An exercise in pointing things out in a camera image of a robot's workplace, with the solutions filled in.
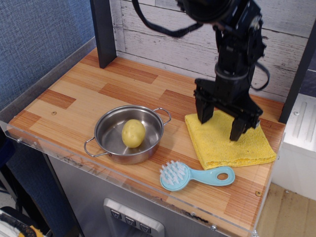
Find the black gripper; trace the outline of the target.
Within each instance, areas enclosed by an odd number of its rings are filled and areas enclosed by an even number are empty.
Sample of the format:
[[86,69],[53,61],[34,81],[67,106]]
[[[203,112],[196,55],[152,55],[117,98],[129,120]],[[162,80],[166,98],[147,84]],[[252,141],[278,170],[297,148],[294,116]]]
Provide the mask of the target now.
[[215,81],[195,79],[197,117],[201,124],[209,121],[218,108],[235,117],[230,134],[231,141],[237,141],[249,128],[258,127],[262,109],[249,96],[255,66],[241,75],[228,75],[215,66]]

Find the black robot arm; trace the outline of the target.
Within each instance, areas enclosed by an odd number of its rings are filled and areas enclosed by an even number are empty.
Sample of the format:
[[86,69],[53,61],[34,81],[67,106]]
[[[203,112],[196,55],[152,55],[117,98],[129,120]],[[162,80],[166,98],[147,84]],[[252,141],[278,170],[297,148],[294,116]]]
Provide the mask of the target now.
[[197,116],[205,123],[217,108],[232,117],[230,140],[256,128],[262,109],[249,96],[258,60],[266,48],[261,34],[261,8],[253,0],[180,0],[180,9],[215,31],[218,61],[214,81],[196,79]]

